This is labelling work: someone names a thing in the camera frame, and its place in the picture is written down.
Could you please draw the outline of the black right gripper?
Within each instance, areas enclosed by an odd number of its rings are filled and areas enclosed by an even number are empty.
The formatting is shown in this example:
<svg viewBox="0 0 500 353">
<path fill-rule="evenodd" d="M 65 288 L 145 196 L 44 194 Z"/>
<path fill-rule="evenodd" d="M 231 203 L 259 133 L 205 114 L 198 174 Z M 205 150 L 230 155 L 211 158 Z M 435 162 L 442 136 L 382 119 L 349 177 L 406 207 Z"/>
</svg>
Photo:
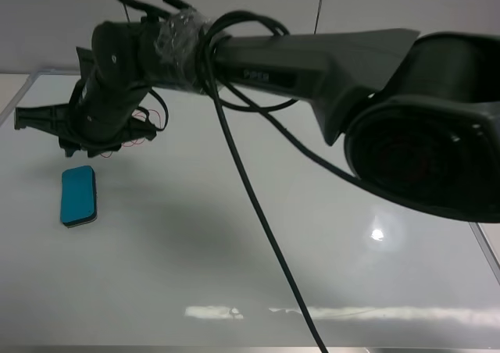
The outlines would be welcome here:
<svg viewBox="0 0 500 353">
<path fill-rule="evenodd" d="M 151 88 L 133 86 L 124 90 L 105 84 L 100 77 L 91 50 L 77 48 L 80 80 L 68 104 L 38 107 L 16 107 L 14 129 L 32 128 L 47 134 L 64 134 L 59 146 L 70 158 L 77 151 L 86 151 L 92 158 L 104 152 L 121 149 L 126 142 L 156 137 L 157 129 L 146 120 L 133 117 Z"/>
</svg>

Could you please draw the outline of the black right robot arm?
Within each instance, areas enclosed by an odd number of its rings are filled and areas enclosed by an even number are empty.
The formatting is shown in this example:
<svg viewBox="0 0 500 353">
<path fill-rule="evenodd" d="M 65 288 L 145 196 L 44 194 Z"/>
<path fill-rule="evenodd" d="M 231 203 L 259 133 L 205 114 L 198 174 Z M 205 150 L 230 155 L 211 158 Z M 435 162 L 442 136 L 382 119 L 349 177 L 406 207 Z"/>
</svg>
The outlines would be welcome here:
<svg viewBox="0 0 500 353">
<path fill-rule="evenodd" d="M 59 139 L 91 157 L 152 140 L 134 111 L 157 87 L 217 98 L 249 87 L 308 102 L 327 144 L 345 139 L 346 180 L 434 216 L 499 220 L 499 39 L 409 29 L 289 35 L 269 18 L 267 37 L 233 37 L 255 20 L 214 23 L 194 12 L 165 21 L 105 22 L 79 48 L 80 79 L 66 104 L 18 108 L 17 130 Z"/>
</svg>

